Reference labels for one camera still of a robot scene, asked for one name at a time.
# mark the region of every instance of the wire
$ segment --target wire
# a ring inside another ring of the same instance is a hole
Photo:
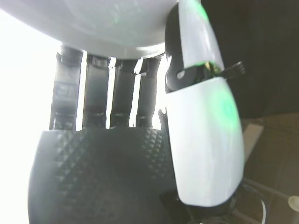
[[[262,203],[262,207],[263,207],[263,219],[262,219],[262,224],[266,224],[267,223],[267,214],[268,214],[268,209],[265,203],[265,199],[264,196],[254,187],[251,187],[250,185],[243,183],[242,186],[244,187],[245,190],[255,193],[260,197],[261,203]]]

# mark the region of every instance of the glossy white surface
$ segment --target glossy white surface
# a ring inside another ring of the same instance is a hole
[[[225,79],[168,93],[166,108],[180,200],[203,207],[225,202],[244,166],[240,119]]]
[[[100,56],[140,58],[164,52],[165,23],[176,0],[1,0],[33,28]]]
[[[181,0],[178,5],[184,68],[209,61],[223,70],[218,43],[200,0]]]

